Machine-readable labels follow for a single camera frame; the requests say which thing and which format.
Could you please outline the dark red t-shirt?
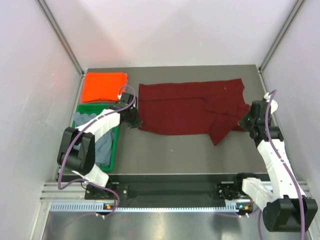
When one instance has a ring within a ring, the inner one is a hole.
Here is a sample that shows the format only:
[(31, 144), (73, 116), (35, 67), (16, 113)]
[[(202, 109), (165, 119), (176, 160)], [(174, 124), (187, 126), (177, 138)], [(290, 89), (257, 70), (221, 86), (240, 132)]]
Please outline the dark red t-shirt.
[(217, 145), (249, 111), (240, 78), (220, 81), (140, 84), (141, 130), (159, 135), (207, 134)]

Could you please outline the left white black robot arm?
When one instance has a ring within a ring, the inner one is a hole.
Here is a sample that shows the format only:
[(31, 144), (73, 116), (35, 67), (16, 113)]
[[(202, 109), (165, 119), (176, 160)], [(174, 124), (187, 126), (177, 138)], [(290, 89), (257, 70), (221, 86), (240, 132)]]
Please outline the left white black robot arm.
[(108, 106), (89, 122), (74, 127), (68, 127), (62, 134), (62, 139), (57, 155), (57, 164), (62, 170), (65, 168), (96, 187), (96, 192), (102, 198), (109, 198), (114, 187), (107, 173), (103, 172), (96, 164), (96, 142), (104, 134), (126, 123), (132, 128), (139, 128), (142, 120), (139, 117), (135, 94), (124, 92), (120, 99)]

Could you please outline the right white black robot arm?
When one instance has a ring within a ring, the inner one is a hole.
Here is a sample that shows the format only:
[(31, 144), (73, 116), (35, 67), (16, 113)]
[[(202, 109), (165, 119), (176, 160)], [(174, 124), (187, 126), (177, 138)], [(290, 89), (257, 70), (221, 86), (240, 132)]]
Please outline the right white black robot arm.
[(272, 189), (255, 176), (244, 177), (233, 185), (239, 198), (249, 196), (262, 211), (264, 226), (270, 232), (306, 232), (317, 211), (315, 199), (306, 196), (299, 186), (287, 158), (279, 127), (271, 125), (277, 109), (274, 100), (253, 101), (239, 126), (249, 132), (261, 155)]

